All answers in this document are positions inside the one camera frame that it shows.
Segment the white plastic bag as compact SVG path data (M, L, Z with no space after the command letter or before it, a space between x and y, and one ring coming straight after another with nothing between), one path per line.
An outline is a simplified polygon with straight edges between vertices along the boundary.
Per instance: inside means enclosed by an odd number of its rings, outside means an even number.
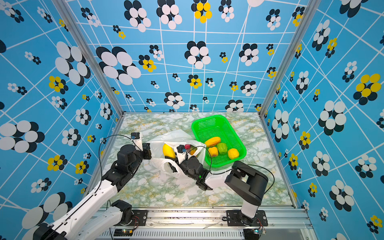
M190 157L196 157L200 164L206 156L206 145L194 140L183 130L175 130L149 141L151 164L175 178L183 179L180 164Z

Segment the orange yellow papaya fruit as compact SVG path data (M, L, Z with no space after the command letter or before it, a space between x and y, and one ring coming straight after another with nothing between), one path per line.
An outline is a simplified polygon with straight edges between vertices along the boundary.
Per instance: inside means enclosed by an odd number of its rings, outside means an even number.
M206 145L206 147L211 148L211 147L216 146L220 142L221 142L220 137L213 137L213 138L206 140L205 145Z

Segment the green fruit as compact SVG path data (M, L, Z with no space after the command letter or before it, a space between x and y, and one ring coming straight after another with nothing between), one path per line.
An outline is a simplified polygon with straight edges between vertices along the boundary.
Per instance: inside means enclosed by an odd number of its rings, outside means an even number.
M218 143L217 149L220 155L226 155L228 152L228 147L227 147L227 144L225 143Z

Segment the yellow lemon fruit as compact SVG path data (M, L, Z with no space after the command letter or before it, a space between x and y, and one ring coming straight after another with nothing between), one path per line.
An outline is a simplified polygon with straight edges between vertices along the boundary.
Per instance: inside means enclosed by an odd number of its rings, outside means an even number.
M239 156L240 156L240 153L237 149L233 148L228 150L229 159L234 160L234 159L237 159Z

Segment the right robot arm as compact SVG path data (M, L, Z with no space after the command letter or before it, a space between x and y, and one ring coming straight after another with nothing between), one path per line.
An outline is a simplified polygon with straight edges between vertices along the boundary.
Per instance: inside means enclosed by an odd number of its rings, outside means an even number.
M243 199L239 216L233 221L245 226L261 223L257 212L267 191L269 180L266 175L251 166L236 161L224 172L211 173L195 156L192 156L181 163L171 159L171 162L166 164L166 170L194 180L202 191L212 191L221 187L230 188Z

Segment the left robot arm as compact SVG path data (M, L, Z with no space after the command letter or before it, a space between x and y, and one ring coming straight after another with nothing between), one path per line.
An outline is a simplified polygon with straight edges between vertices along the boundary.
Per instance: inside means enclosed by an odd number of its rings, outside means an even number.
M97 186L74 208L53 224L40 224L29 237L30 240L95 240L107 229L118 226L132 226L132 234L144 226L147 211L134 211L131 204L117 200L100 216L95 213L115 196L135 175L143 160L152 157L149 143L141 147L124 145L117 154L117 160L102 176Z

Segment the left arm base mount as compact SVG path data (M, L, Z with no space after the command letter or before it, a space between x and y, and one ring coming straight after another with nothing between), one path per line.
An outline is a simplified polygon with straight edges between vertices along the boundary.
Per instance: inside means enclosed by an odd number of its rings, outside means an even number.
M134 210L132 205L123 201L117 200L111 203L111 207L117 207L122 213L121 220L117 226L145 226L148 218L147 210Z

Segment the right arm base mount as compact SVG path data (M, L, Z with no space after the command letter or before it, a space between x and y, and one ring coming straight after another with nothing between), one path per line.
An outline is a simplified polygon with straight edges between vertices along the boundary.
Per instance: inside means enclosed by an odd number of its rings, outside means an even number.
M227 210L222 220L230 227L267 227L268 220L265 211L258 210L253 218L247 217L241 210Z

